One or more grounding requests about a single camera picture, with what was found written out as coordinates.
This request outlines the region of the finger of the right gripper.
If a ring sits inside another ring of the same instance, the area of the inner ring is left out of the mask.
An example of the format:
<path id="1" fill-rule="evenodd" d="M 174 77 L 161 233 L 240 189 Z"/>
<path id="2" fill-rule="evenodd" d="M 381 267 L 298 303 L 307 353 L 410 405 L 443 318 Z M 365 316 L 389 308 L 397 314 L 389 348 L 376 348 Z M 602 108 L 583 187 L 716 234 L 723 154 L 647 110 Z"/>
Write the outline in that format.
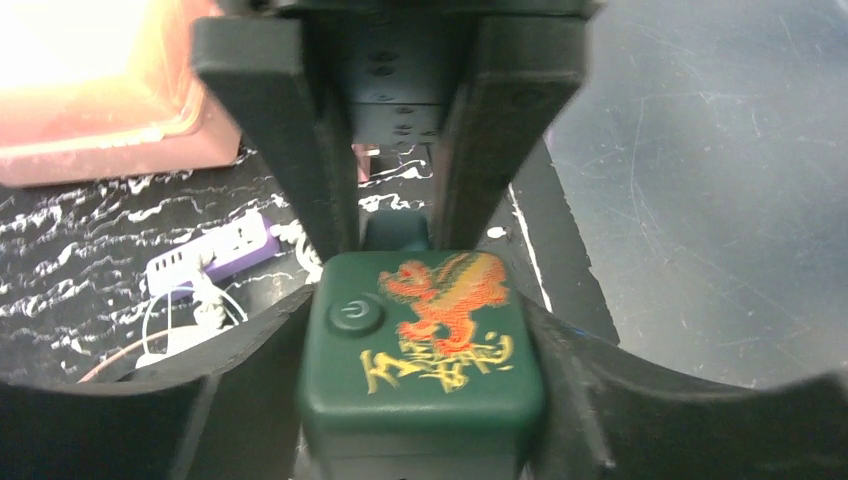
<path id="1" fill-rule="evenodd" d="M 473 249 L 504 191 L 580 89 L 588 22 L 488 17 L 433 152 L 432 243 Z"/>
<path id="2" fill-rule="evenodd" d="M 357 161 L 344 104 L 305 19 L 211 17 L 191 66 L 258 150 L 319 257 L 358 248 Z"/>

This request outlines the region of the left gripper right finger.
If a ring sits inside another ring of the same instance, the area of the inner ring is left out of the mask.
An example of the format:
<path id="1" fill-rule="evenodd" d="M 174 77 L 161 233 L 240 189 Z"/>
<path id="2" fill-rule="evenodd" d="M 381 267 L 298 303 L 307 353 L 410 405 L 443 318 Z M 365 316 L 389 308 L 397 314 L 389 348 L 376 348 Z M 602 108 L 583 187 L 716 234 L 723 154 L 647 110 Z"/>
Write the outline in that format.
<path id="1" fill-rule="evenodd" d="M 847 374 L 756 390 L 637 357 L 522 302 L 546 390 L 534 479 L 843 479 Z"/>

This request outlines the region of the green cube socket adapter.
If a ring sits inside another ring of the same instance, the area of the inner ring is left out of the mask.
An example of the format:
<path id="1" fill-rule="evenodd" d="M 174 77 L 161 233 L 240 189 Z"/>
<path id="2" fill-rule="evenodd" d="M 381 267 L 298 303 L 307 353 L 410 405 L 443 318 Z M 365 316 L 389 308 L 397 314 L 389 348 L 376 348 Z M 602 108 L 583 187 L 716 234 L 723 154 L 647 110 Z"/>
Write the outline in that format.
<path id="1" fill-rule="evenodd" d="M 298 386 L 317 479 L 516 479 L 544 388 L 483 251 L 353 252 L 316 288 Z"/>

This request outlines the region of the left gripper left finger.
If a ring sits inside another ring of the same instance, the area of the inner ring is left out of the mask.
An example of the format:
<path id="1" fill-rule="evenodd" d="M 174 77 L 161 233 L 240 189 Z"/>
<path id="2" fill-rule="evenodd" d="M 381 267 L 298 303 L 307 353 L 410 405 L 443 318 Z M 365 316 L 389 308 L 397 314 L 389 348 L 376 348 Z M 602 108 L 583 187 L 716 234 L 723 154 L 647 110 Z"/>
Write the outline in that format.
<path id="1" fill-rule="evenodd" d="M 314 291 L 111 383 L 1 388 L 5 479 L 288 479 Z"/>

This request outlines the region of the pink cube socket adapter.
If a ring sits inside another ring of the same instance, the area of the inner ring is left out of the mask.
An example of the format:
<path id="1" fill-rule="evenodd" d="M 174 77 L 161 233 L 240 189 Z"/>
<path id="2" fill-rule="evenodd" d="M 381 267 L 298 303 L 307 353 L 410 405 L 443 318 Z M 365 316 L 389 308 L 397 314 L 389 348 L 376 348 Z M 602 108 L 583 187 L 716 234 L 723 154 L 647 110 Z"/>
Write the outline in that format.
<path id="1" fill-rule="evenodd" d="M 365 183 L 370 178 L 372 158 L 380 155 L 380 146 L 376 144 L 353 144 L 352 150 L 357 161 L 357 181 Z"/>

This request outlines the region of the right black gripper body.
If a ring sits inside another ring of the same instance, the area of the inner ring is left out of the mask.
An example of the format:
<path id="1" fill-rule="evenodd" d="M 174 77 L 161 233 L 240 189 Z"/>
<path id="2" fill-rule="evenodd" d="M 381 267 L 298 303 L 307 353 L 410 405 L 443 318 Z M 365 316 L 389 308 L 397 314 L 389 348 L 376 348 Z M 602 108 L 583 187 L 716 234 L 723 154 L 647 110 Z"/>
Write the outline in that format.
<path id="1" fill-rule="evenodd" d="M 575 17 L 598 1 L 225 1 L 222 17 L 305 19 L 352 143 L 438 144 L 488 17 Z"/>

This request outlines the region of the purple cube socket adapter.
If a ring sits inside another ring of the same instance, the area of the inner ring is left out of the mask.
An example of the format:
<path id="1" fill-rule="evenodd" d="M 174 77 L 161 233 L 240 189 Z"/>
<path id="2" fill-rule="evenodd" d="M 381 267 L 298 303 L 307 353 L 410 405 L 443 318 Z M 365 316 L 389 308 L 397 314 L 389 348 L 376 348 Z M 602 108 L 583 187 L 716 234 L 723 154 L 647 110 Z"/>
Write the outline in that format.
<path id="1" fill-rule="evenodd" d="M 262 214 L 250 212 L 152 258 L 145 270 L 149 295 L 190 285 L 198 268 L 218 282 L 275 256 L 281 243 L 270 228 Z"/>

